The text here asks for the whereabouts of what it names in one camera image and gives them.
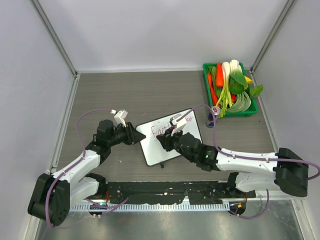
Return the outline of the white whiteboard black frame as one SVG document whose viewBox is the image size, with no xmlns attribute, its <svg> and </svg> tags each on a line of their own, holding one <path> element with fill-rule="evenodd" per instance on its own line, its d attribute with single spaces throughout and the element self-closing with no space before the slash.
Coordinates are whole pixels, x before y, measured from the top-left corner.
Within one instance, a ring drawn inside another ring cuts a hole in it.
<svg viewBox="0 0 320 240">
<path fill-rule="evenodd" d="M 156 136 L 163 134 L 169 127 L 171 127 L 170 119 L 178 114 L 184 115 L 189 109 L 175 112 L 160 118 L 156 118 L 136 126 L 136 130 L 146 136 L 145 139 L 140 141 L 142 152 L 148 166 L 157 165 L 161 162 L 179 157 L 180 154 L 172 150 L 167 152 L 161 146 Z M 182 129 L 183 133 L 190 133 L 197 139 L 202 139 L 198 121 L 195 112 L 192 111 L 185 117 L 186 126 Z"/>
</svg>

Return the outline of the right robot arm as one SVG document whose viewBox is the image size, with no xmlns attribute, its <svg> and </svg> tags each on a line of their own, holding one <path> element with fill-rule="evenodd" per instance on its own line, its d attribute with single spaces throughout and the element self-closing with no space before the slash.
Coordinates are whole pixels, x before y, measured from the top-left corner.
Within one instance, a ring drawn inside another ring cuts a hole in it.
<svg viewBox="0 0 320 240">
<path fill-rule="evenodd" d="M 302 198 L 308 195 L 309 167 L 288 148 L 271 153 L 236 152 L 203 144 L 181 131 L 156 138 L 165 151 L 175 150 L 204 171 L 231 171 L 225 186 L 230 197 L 260 190 L 281 190 Z"/>
</svg>

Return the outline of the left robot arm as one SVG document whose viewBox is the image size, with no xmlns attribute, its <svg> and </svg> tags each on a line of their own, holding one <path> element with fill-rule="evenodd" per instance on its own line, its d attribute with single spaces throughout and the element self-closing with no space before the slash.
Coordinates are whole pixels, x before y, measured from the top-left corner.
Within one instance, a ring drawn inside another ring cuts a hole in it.
<svg viewBox="0 0 320 240">
<path fill-rule="evenodd" d="M 70 208 L 82 200 L 91 196 L 102 199 L 107 192 L 106 179 L 91 170 L 108 158 L 113 146 L 134 145 L 145 138 L 130 122 L 114 126 L 111 120 L 100 121 L 92 141 L 78 158 L 53 174 L 43 173 L 37 178 L 27 213 L 57 227 Z"/>
</svg>

